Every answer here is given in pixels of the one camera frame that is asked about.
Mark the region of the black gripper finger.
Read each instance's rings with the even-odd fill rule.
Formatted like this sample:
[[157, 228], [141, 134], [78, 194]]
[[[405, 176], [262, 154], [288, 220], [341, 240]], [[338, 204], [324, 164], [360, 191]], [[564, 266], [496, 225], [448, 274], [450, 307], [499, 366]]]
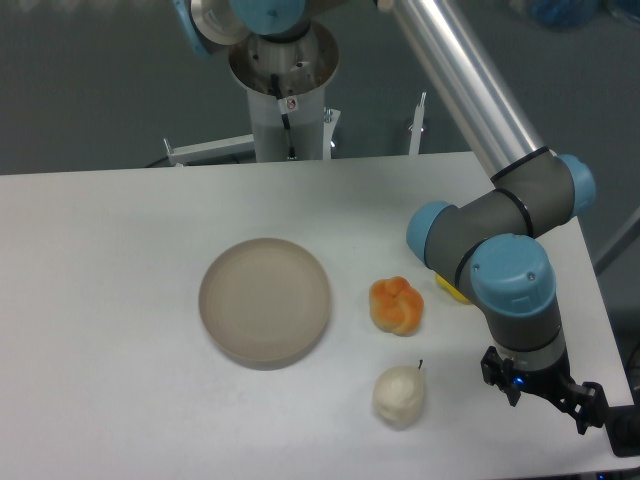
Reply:
[[517, 386], [514, 362], [511, 358], [502, 358], [494, 346], [490, 346], [481, 359], [481, 370], [484, 382], [489, 386], [497, 386], [504, 393], [511, 406], [516, 406], [520, 399], [520, 388]]
[[549, 402], [575, 421], [579, 435], [584, 435], [589, 428], [601, 428], [606, 423], [608, 401], [604, 388], [597, 382], [578, 385], [560, 378], [551, 389]]

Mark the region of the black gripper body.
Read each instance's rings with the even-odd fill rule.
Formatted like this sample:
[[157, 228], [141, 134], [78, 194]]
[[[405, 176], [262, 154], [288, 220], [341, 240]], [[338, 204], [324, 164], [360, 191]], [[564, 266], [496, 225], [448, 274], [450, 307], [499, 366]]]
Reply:
[[542, 370], [517, 369], [511, 359], [501, 360], [499, 389], [506, 395], [510, 406], [516, 406], [522, 393], [538, 396], [554, 406], [568, 404], [570, 363], [567, 350], [551, 366]]

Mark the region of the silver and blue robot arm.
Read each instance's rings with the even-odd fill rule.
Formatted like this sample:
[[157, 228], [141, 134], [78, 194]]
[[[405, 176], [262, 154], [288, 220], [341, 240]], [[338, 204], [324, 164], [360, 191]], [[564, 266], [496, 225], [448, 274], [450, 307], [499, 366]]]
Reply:
[[[407, 227], [409, 248], [483, 312], [494, 341], [481, 361], [485, 383], [511, 404], [525, 393], [547, 400], [579, 432], [603, 426], [603, 388], [571, 377], [555, 274], [539, 244], [593, 203], [589, 168], [540, 139], [454, 2], [377, 7], [397, 20], [493, 185], [463, 207], [421, 207]], [[251, 97], [260, 161], [324, 155], [323, 90], [338, 50], [317, 16], [332, 8], [330, 1], [174, 3], [194, 50], [228, 48], [232, 73]]]

